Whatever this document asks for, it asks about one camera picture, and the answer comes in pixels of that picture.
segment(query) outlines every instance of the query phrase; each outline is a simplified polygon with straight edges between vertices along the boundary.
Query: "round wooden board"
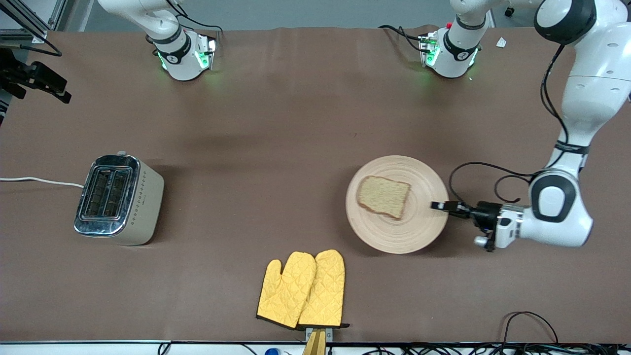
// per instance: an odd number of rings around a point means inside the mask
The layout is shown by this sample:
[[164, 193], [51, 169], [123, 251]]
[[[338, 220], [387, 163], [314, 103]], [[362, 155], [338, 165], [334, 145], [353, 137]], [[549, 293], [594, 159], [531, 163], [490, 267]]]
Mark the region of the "round wooden board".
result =
[[[370, 175], [410, 184], [401, 220], [359, 205], [359, 185]], [[438, 174], [414, 158], [390, 155], [369, 162], [355, 174], [346, 192], [346, 215], [366, 244], [386, 253], [406, 254], [428, 246], [445, 227], [448, 214], [432, 210], [432, 201], [447, 201], [447, 190]]]

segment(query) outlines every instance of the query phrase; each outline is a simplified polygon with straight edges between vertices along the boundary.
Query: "brown table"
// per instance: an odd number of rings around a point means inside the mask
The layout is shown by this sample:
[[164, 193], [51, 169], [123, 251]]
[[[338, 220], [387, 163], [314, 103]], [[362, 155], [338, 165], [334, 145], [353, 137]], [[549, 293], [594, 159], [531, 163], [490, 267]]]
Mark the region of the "brown table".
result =
[[[450, 219], [427, 249], [387, 255], [346, 219], [351, 177], [383, 155], [415, 157], [443, 179], [469, 160], [545, 164], [560, 128], [538, 90], [555, 46], [532, 28], [490, 30], [456, 80], [383, 30], [281, 28], [226, 33], [216, 71], [183, 83], [143, 37], [53, 33], [63, 57], [31, 59], [68, 79], [72, 102], [34, 91], [12, 101], [0, 164], [5, 177], [82, 183], [97, 157], [126, 150], [165, 178], [155, 238], [130, 248], [81, 237], [79, 189], [0, 184], [0, 339], [301, 339], [254, 318], [265, 267], [336, 248], [352, 324], [336, 340], [498, 340], [506, 314], [531, 310], [562, 342], [629, 341], [628, 105], [581, 175], [596, 221], [583, 248], [516, 241], [490, 254], [473, 245], [471, 222]], [[550, 80], [559, 106], [573, 60], [565, 51]], [[499, 176], [472, 167], [457, 189], [494, 201]], [[510, 340], [550, 340], [532, 320], [513, 326]]]

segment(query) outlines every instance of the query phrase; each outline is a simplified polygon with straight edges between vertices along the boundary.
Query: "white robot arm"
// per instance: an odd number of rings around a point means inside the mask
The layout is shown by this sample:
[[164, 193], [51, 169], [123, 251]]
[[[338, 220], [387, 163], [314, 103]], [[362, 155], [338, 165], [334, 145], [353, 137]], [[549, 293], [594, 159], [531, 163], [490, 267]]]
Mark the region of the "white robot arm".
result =
[[463, 75], [473, 65], [478, 46], [487, 31], [487, 11], [502, 3], [511, 8], [536, 8], [542, 0], [451, 0], [456, 19], [420, 39], [424, 66], [447, 78]]
[[562, 103], [562, 131], [546, 168], [530, 184], [530, 207], [458, 202], [432, 208], [472, 218], [485, 232], [475, 244], [488, 251], [517, 238], [578, 247], [593, 226], [579, 187], [596, 132], [620, 110], [631, 92], [631, 23], [620, 0], [544, 0], [535, 28], [544, 38], [576, 51]]
[[176, 0], [98, 0], [105, 11], [142, 28], [158, 49], [162, 66], [176, 80], [191, 80], [210, 69], [216, 41], [185, 30], [167, 9]]

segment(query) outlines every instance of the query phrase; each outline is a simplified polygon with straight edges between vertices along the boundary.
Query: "quilted fabric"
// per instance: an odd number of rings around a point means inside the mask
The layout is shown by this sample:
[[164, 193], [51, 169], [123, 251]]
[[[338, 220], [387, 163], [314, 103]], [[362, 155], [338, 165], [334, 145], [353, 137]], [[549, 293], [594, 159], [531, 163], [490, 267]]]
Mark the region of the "quilted fabric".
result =
[[265, 271], [257, 318], [295, 328], [316, 276], [311, 254], [293, 252], [281, 273], [280, 260], [272, 260]]
[[317, 271], [307, 305], [298, 321], [301, 325], [339, 327], [346, 272], [344, 259], [337, 250], [327, 250], [315, 257]]

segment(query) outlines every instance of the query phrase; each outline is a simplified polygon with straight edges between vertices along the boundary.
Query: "silver toaster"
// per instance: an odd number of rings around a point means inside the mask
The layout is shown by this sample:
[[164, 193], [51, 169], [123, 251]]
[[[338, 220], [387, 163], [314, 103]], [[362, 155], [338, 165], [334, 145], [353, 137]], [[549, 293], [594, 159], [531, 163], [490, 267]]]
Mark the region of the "silver toaster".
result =
[[164, 179], [135, 157], [104, 155], [86, 178], [74, 230], [116, 244], [147, 243], [158, 220]]

